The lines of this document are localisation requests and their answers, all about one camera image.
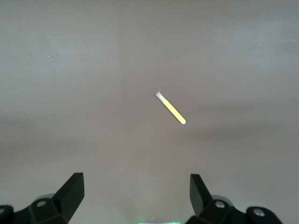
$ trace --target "white floor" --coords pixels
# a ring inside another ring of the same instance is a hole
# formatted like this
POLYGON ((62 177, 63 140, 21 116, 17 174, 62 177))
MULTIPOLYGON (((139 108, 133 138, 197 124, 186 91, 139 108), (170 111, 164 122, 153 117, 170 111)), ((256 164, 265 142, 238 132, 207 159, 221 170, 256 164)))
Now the white floor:
POLYGON ((70 223, 185 223, 198 173, 241 211, 299 223, 298 12, 297 0, 1 1, 0 204, 20 210, 83 172, 70 223))

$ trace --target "black plastic part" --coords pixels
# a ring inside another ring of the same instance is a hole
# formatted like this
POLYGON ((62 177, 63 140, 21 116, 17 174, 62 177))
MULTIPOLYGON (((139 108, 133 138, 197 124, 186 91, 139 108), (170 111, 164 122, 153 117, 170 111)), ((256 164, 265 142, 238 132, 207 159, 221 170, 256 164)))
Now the black plastic part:
POLYGON ((0 206, 0 223, 10 223, 14 217, 14 208, 10 205, 0 206))
POLYGON ((60 220, 62 224, 67 224, 50 198, 33 202, 28 210, 32 224, 55 224, 57 220, 60 220))
POLYGON ((246 216, 254 224, 282 224, 279 218, 269 209, 262 207, 249 207, 246 210, 246 216), (264 212, 264 216, 258 216, 254 213, 254 209, 260 209, 264 212))
POLYGON ((52 197, 58 211, 69 222, 84 198, 83 173, 74 173, 52 197))
POLYGON ((204 207, 212 200, 212 196, 199 174, 190 176, 190 201, 196 216, 199 216, 204 207))
POLYGON ((199 215, 200 219, 206 220, 213 224, 225 224, 230 218, 231 207, 228 203, 221 200, 211 200, 199 215), (216 206, 216 202, 222 202, 223 208, 216 206))
POLYGON ((270 210, 250 207, 246 214, 223 200, 213 200, 200 175, 191 174, 190 200, 195 213, 186 224, 282 224, 270 210), (216 202, 222 202, 220 208, 216 202), (254 209, 260 209, 264 216, 258 216, 254 209))
POLYGON ((42 198, 14 213, 0 206, 0 224, 67 224, 84 197, 83 173, 74 173, 52 198, 42 198))

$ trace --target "gray surface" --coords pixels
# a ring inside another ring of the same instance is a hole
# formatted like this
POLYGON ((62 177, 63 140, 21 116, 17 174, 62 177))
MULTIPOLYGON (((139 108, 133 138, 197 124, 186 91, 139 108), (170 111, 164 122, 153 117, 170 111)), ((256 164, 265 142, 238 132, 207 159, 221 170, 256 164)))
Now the gray surface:
POLYGON ((0 204, 22 209, 84 172, 72 224, 184 222, 199 173, 236 208, 299 223, 298 12, 296 0, 1 1, 0 204))

